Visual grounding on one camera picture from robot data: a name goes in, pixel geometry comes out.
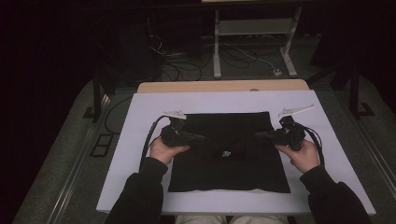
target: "black jacket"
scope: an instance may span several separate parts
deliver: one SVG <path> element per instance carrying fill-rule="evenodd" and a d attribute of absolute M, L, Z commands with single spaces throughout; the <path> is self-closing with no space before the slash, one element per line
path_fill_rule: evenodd
<path fill-rule="evenodd" d="M 159 222 L 163 208 L 163 175 L 167 166 L 146 158 L 139 174 L 128 177 L 106 223 Z M 300 178 L 309 190 L 309 207 L 318 224 L 371 223 L 361 201 L 343 182 L 335 183 L 322 166 L 313 168 Z"/>

